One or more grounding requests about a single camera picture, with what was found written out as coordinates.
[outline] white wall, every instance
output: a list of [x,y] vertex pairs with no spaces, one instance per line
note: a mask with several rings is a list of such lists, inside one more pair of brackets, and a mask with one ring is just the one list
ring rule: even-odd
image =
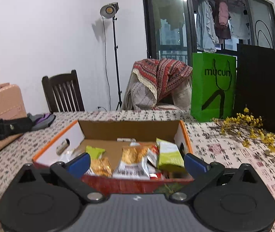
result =
[[[118,1],[116,37],[125,92],[134,61],[146,58],[143,0],[0,0],[0,83],[18,84],[28,112],[48,111],[44,75],[77,70],[85,110],[109,108],[99,10]],[[105,20],[111,106],[118,102],[112,21]]]

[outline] pink suitcase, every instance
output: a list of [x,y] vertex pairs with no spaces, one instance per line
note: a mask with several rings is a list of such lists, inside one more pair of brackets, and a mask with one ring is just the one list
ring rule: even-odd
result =
[[[16,119],[27,116],[24,108],[21,90],[17,85],[0,84],[0,118]],[[0,140],[0,150],[21,135],[10,136]]]

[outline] blue gripper pad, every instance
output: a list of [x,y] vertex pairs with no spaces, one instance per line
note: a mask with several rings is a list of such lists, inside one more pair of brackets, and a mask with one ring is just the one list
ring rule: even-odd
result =
[[200,174],[206,173],[210,165],[204,162],[203,160],[199,159],[198,157],[194,156],[191,153],[187,153],[184,158],[184,165],[186,171],[196,179]]
[[75,178],[81,178],[90,168],[90,155],[82,153],[75,159],[66,163],[66,170]]

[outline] white garment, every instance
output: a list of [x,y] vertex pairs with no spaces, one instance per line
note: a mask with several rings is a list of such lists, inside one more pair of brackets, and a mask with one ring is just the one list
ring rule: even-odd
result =
[[231,37],[237,39],[250,39],[249,29],[246,23],[249,22],[248,16],[243,12],[230,12]]
[[197,49],[205,52],[216,52],[215,45],[219,43],[215,34],[213,11],[208,0],[203,0],[197,6]]

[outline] yellow-green object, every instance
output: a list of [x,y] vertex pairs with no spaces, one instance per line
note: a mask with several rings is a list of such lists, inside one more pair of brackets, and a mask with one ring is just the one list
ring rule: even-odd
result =
[[91,160],[100,159],[104,152],[105,152],[105,149],[86,146],[86,153],[90,155]]
[[159,147],[158,169],[168,172],[185,172],[183,158],[176,144],[157,138]]

